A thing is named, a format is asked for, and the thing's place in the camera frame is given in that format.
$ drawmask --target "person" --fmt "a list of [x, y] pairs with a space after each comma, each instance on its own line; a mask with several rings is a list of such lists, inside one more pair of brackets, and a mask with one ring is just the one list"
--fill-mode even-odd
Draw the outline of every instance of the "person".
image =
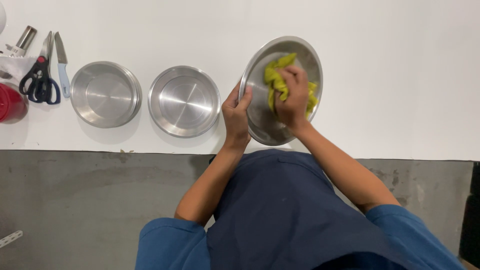
[[[252, 89], [238, 101], [238, 84], [222, 105], [222, 148], [174, 218], [141, 230], [136, 269], [463, 269], [380, 179], [305, 119], [306, 72], [296, 66], [278, 72], [289, 88], [287, 100], [276, 96], [278, 118], [311, 154], [243, 154], [251, 139]], [[205, 232], [212, 215], [215, 223]]]

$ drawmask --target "gray concrete floor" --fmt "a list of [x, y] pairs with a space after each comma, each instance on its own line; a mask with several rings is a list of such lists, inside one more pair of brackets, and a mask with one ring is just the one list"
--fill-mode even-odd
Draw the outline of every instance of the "gray concrete floor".
[[[133, 269], [138, 233], [172, 217], [211, 155], [0, 151], [2, 270]], [[360, 160], [458, 253], [472, 162]]]

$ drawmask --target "sleeve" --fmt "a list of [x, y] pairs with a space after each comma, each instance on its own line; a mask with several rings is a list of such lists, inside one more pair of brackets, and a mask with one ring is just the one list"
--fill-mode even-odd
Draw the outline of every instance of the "sleeve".
[[135, 269], [182, 269], [186, 261], [192, 261], [192, 254], [208, 258], [206, 246], [202, 248], [205, 236], [204, 228], [193, 221], [152, 220], [140, 231]]
[[380, 205], [365, 217], [382, 229], [390, 242], [422, 269], [464, 269], [460, 261], [427, 229], [423, 221], [398, 205]]

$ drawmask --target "white cloth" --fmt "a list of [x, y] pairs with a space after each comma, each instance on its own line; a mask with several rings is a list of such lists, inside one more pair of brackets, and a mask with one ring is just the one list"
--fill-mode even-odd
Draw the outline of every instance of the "white cloth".
[[0, 83], [12, 83], [18, 86], [35, 61], [36, 57], [0, 56], [0, 70], [12, 76], [10, 79], [0, 78]]

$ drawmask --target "hand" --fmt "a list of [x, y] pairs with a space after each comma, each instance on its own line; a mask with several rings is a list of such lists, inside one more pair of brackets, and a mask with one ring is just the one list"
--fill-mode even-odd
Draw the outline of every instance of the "hand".
[[227, 138], [224, 146], [236, 150], [245, 151], [250, 142], [248, 133], [247, 108], [252, 101], [252, 88], [247, 86], [245, 94], [240, 102], [239, 97], [240, 82], [233, 88], [227, 100], [222, 104], [222, 113], [227, 128]]
[[305, 118], [308, 102], [307, 73], [297, 66], [287, 66], [277, 69], [288, 87], [288, 98], [280, 100], [280, 92], [275, 92], [275, 110], [282, 123], [293, 134], [305, 127], [309, 122]]

